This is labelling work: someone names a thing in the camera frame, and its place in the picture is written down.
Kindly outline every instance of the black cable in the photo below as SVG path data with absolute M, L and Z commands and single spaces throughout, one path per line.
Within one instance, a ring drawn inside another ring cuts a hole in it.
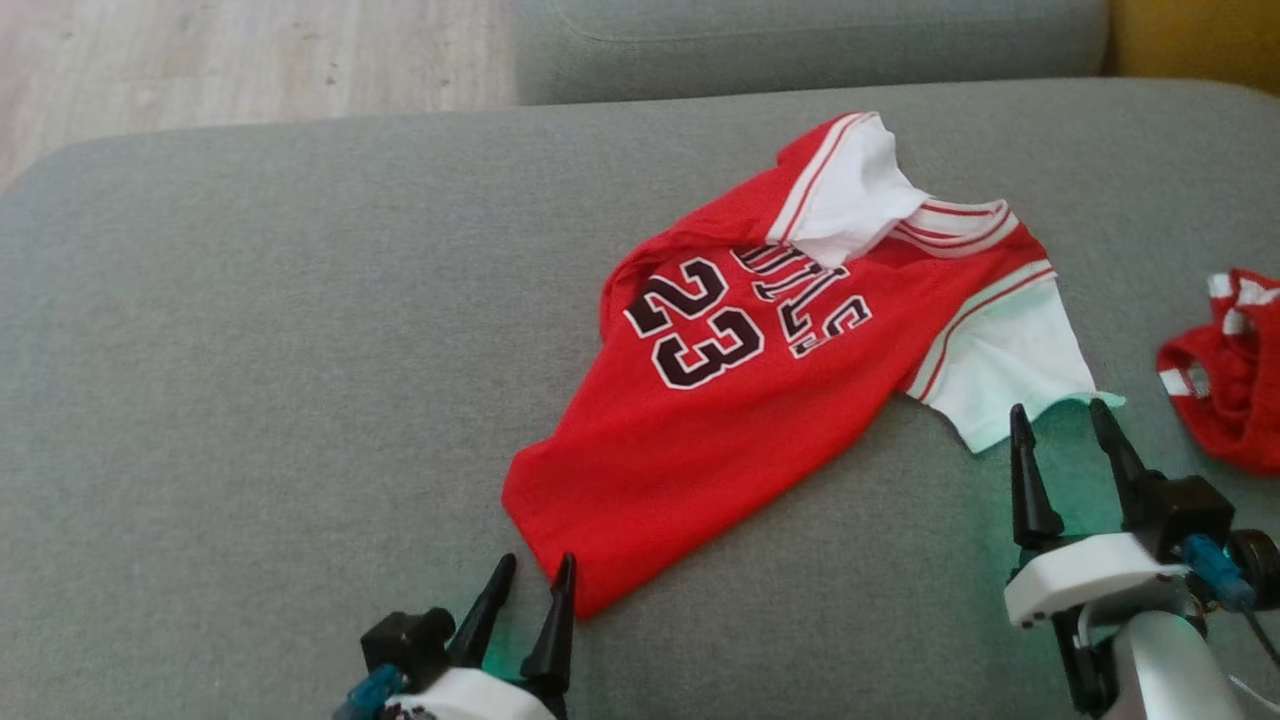
M 1262 624 L 1258 623 L 1258 616 L 1253 614 L 1253 609 L 1245 606 L 1240 612 L 1244 615 L 1245 621 L 1249 623 L 1249 628 L 1253 634 L 1257 635 L 1258 642 L 1262 643 L 1262 650 L 1267 651 L 1271 657 L 1271 662 L 1280 667 L 1280 652 L 1276 652 L 1276 646 L 1271 644 L 1271 638 L 1267 637 L 1267 632 L 1262 629 Z

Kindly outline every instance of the gray sofa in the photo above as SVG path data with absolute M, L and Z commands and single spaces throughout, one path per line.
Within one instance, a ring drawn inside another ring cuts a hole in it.
M 1139 452 L 1280 534 L 1275 488 L 1206 459 L 1153 372 L 1208 273 L 1280 273 L 1272 97 L 1010 81 L 113 138 L 0 197 L 0 716 L 326 716 L 371 623 L 461 612 L 507 551 L 513 673 L 548 597 L 499 491 L 591 363 L 605 274 L 850 109 L 919 187 L 1007 199 Z M 1083 409 L 1037 433 L 1069 529 L 1114 528 Z M 1004 616 L 1007 473 L 891 402 L 580 624 L 573 716 L 1074 717 L 1051 633 Z M 1240 620 L 1211 630 L 1280 694 Z

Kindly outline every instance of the yellow fabric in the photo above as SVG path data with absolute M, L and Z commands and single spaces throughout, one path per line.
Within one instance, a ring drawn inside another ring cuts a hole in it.
M 1111 0 L 1108 67 L 1280 95 L 1280 0 Z

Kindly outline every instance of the white cable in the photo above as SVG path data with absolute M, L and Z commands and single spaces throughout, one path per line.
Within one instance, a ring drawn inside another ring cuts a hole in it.
M 1244 680 L 1236 678 L 1235 675 L 1228 675 L 1228 678 L 1230 678 L 1230 680 L 1235 683 L 1235 687 L 1253 696 L 1253 700 L 1261 702 L 1267 710 L 1270 710 L 1276 715 L 1280 715 L 1280 703 L 1271 702 L 1270 700 L 1260 696 L 1253 688 L 1245 685 Z

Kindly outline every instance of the blue connector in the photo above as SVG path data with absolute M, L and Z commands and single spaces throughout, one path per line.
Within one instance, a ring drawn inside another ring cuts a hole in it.
M 372 720 L 393 694 L 404 692 L 404 676 L 394 665 L 374 670 L 347 693 L 333 720 Z
M 1213 596 L 1231 612 L 1252 609 L 1253 587 L 1240 578 L 1240 568 L 1208 536 L 1187 536 L 1183 562 L 1213 588 Z

